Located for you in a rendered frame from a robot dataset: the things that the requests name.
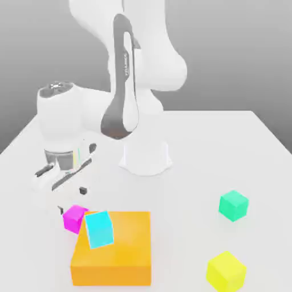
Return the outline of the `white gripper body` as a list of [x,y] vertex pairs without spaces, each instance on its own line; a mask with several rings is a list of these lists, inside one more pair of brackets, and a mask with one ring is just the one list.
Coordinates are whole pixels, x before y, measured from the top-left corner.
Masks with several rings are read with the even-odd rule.
[[[54,181],[54,189],[51,187],[46,193],[46,205],[91,205],[99,183],[99,156],[93,152],[81,169]],[[79,193],[80,186],[88,188],[88,195],[82,196]]]

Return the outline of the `small magenta cube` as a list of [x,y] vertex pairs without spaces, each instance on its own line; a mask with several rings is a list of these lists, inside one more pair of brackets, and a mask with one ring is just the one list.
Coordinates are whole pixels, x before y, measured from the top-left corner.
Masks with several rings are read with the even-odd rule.
[[79,205],[73,205],[72,207],[70,207],[63,214],[64,228],[75,234],[79,234],[83,216],[87,211],[89,211],[89,209]]

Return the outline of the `small cyan cube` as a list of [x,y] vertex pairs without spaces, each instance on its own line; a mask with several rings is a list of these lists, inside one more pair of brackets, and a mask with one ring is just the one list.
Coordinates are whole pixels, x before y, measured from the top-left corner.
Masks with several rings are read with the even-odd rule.
[[85,223],[91,249],[114,243],[113,223],[107,211],[85,215]]

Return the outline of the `small green cube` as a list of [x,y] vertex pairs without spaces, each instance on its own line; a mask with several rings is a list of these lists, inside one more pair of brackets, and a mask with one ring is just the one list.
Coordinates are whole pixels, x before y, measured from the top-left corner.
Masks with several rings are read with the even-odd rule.
[[231,190],[220,197],[218,211],[231,222],[246,216],[249,199],[236,190]]

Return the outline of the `small yellow cube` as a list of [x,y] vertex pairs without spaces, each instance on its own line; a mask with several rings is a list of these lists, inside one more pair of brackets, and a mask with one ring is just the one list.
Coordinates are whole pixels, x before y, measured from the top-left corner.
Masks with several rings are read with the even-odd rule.
[[246,269],[231,252],[225,251],[208,261],[206,280],[217,292],[237,292],[244,285]]

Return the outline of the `large orange box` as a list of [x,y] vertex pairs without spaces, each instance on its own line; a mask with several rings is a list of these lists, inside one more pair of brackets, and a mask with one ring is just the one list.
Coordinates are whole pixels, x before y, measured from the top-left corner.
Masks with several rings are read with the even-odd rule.
[[89,245],[85,215],[70,263],[73,285],[151,285],[150,212],[109,212],[114,243],[96,249],[91,249]]

